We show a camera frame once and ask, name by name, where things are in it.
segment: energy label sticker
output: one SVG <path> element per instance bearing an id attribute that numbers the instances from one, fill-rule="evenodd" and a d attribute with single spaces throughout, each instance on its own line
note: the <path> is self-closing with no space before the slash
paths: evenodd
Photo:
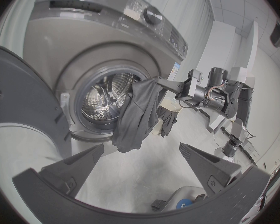
<path id="1" fill-rule="evenodd" d="M 172 81 L 174 79 L 174 77 L 175 77 L 175 75 L 176 75 L 176 73 L 177 73 L 179 68 L 180 68 L 180 64 L 175 62 L 175 64 L 174 64 L 174 66 L 173 66 L 173 68 L 172 68 L 172 70 L 170 72 L 170 75 L 169 75 L 167 80 Z"/>

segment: ceiling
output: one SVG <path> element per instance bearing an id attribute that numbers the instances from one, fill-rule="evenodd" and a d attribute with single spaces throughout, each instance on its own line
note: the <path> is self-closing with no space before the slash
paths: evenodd
<path id="1" fill-rule="evenodd" d="M 258 23 L 258 47 L 280 68 L 280 47 L 275 48 L 270 35 L 276 16 L 265 0 L 210 0 L 215 20 L 235 26 L 235 32 L 248 37 L 253 20 Z"/>

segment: washing machine door opening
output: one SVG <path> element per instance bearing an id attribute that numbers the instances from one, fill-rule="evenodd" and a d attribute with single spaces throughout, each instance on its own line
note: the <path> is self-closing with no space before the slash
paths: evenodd
<path id="1" fill-rule="evenodd" d="M 140 78 L 132 73 L 104 76 L 84 96 L 82 114 L 90 122 L 114 122 L 131 84 L 138 81 Z"/>
<path id="2" fill-rule="evenodd" d="M 87 82 L 81 84 L 75 97 L 75 115 L 87 128 L 85 131 L 112 134 L 132 84 L 147 78 L 145 72 L 129 65 L 98 69 Z"/>

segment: blue circle logo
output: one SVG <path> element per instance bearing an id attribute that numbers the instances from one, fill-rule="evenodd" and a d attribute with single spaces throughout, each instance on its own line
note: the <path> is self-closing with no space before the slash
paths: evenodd
<path id="1" fill-rule="evenodd" d="M 192 201 L 189 199 L 182 199 L 180 200 L 177 205 L 176 205 L 176 209 L 182 209 L 184 207 L 188 207 L 192 204 Z"/>

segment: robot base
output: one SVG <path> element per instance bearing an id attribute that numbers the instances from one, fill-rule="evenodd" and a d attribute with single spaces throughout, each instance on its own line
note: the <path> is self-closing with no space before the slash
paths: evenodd
<path id="1" fill-rule="evenodd" d="M 224 159 L 224 160 L 227 160 L 231 163 L 234 163 L 234 156 L 233 157 L 228 157 L 226 156 L 224 153 L 223 153 L 223 147 L 220 147 L 220 148 L 217 148 L 215 149 L 214 151 L 214 155 L 221 158 L 221 159 Z"/>

